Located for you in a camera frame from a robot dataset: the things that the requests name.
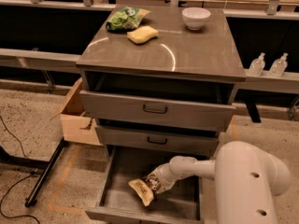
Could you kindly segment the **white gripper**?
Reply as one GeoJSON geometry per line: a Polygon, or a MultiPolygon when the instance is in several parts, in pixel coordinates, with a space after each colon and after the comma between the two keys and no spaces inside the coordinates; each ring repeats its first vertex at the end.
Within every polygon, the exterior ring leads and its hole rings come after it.
{"type": "Polygon", "coordinates": [[[157,191],[167,191],[173,188],[174,184],[176,183],[176,179],[173,173],[170,170],[170,164],[162,164],[159,165],[155,169],[156,178],[158,179],[158,188],[157,191]]]}

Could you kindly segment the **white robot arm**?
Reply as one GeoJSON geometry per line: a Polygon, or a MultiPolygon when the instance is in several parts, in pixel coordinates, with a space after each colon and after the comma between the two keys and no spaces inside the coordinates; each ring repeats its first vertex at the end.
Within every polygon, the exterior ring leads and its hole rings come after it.
{"type": "Polygon", "coordinates": [[[175,156],[157,168],[165,190],[193,175],[215,181],[217,224],[278,224],[273,198],[291,185],[283,161],[241,141],[223,145],[214,160],[175,156]]]}

